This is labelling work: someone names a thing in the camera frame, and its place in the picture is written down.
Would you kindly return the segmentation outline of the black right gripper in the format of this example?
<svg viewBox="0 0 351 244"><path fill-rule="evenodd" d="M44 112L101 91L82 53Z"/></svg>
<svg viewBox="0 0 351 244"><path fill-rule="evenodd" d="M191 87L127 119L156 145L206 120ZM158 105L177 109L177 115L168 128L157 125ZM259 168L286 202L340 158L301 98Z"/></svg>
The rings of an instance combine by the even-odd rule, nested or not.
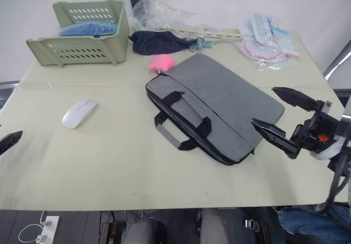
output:
<svg viewBox="0 0 351 244"><path fill-rule="evenodd" d="M252 118L254 129L269 143L282 150L290 159L296 159L299 147L320 153L336 142L334 139L339 120L328 114L332 103L314 100L304 93L287 87L273 87L272 91L284 102L306 111L315 111L312 118L299 124L291 141L286 132L274 124Z"/></svg>

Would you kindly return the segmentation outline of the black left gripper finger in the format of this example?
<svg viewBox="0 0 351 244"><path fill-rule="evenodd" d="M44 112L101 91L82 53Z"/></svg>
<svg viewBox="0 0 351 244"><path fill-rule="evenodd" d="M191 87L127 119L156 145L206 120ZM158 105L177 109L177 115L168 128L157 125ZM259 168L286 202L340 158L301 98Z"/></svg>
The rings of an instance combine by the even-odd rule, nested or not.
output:
<svg viewBox="0 0 351 244"><path fill-rule="evenodd" d="M3 137L0 141L0 155L5 153L7 150L9 150L11 147L13 147L21 138L23 134L23 131L17 131L10 133Z"/></svg>

